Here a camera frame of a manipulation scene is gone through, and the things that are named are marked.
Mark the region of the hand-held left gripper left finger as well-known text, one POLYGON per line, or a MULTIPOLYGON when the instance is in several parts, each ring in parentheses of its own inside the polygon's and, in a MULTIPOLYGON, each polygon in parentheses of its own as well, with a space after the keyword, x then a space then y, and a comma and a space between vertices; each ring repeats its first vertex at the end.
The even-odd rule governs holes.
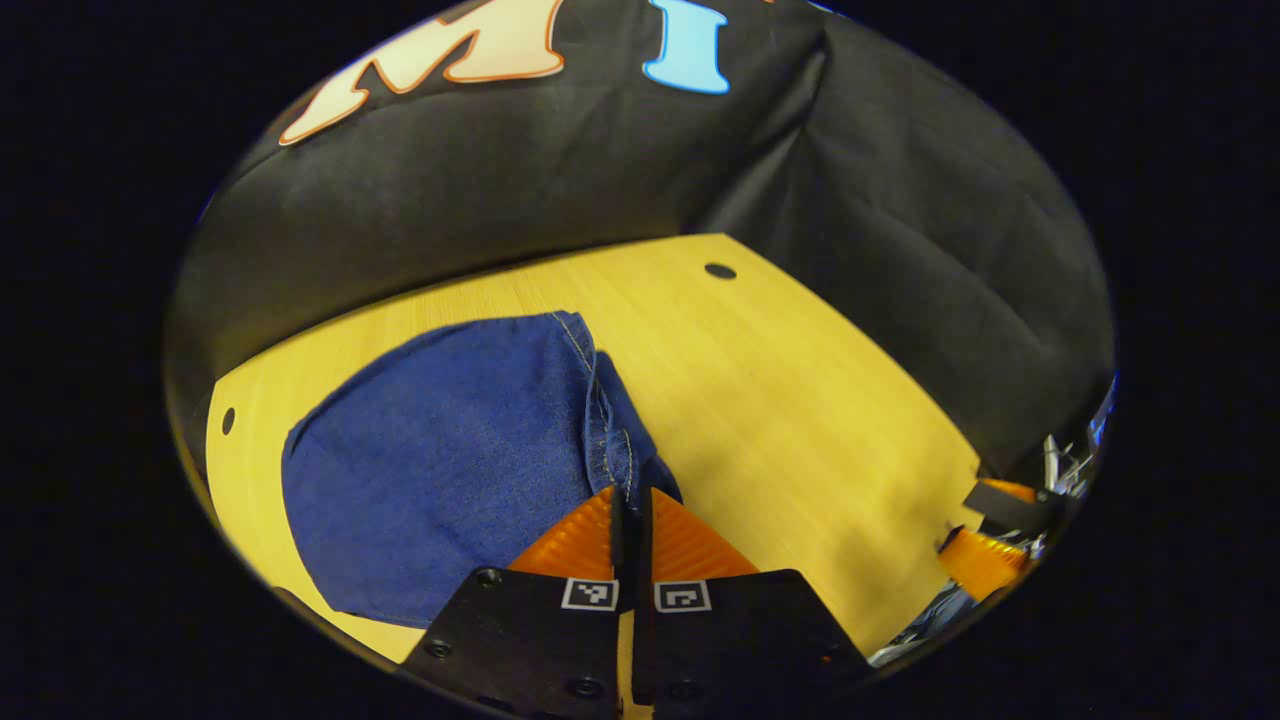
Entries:
POLYGON ((401 674, 511 717, 618 716, 613 524, 605 488, 511 565, 471 570, 401 674))

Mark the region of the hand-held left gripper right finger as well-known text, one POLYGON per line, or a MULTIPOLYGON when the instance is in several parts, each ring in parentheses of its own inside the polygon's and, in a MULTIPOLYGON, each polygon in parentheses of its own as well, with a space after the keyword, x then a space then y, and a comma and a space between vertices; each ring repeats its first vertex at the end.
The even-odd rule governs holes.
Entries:
POLYGON ((873 670, 806 578, 762 571, 681 502, 632 511, 632 701, 643 708, 815 708, 873 670))

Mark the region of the blue jeans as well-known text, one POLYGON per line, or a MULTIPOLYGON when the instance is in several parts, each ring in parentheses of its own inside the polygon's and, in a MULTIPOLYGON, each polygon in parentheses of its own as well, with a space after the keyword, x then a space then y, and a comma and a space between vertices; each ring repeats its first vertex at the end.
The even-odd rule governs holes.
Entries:
POLYGON ((282 492, 337 612, 426 628, 476 568, 504 568, 607 488, 680 497, 579 313, 447 325, 355 373, 300 420, 282 492))

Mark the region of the black backdrop cloth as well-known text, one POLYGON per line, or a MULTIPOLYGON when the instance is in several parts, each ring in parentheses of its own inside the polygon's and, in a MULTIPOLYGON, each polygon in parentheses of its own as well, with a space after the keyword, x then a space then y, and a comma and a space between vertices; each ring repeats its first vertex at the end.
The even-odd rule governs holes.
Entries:
POLYGON ((1098 250, 993 108, 806 0, 467 0, 305 91, 210 197, 163 388, 367 304, 536 258, 723 233, 815 291, 996 471, 1082 442, 1116 373, 1098 250))

